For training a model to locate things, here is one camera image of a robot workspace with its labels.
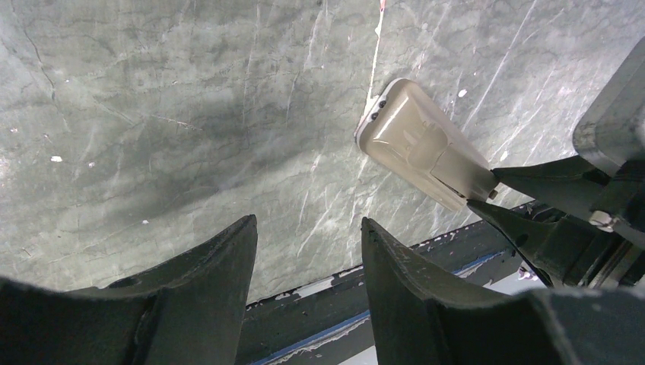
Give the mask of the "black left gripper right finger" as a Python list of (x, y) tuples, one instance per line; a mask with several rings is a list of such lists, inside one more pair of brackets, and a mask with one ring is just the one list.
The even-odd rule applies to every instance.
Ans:
[(368, 217), (361, 251), (381, 364), (642, 364), (644, 292), (471, 284)]

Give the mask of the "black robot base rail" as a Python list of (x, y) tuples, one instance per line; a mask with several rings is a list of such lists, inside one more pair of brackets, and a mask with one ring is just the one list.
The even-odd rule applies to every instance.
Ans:
[(338, 363), (371, 347), (381, 364), (558, 360), (530, 300), (489, 288), (520, 266), (510, 234), (479, 221), (406, 247), (369, 218), (361, 234), (358, 271), (246, 312), (236, 363)]

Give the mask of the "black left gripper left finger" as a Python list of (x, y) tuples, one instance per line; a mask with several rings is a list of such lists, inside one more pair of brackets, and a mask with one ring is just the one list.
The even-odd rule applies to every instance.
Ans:
[(232, 364), (256, 257), (254, 215), (159, 265), (59, 292), (1, 280), (3, 364)]

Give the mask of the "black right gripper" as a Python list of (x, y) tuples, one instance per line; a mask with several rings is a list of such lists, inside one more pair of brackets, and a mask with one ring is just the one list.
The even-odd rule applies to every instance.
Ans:
[(468, 208), (499, 231), (548, 287), (632, 285), (643, 273), (644, 162), (609, 176), (580, 156), (492, 170), (500, 183), (558, 210), (551, 222), (476, 200)]

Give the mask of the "white remote control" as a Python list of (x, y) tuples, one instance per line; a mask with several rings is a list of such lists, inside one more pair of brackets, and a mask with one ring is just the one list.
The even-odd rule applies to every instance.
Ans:
[(445, 112), (416, 82), (397, 78), (354, 133), (359, 149), (451, 211), (497, 196), (498, 179)]

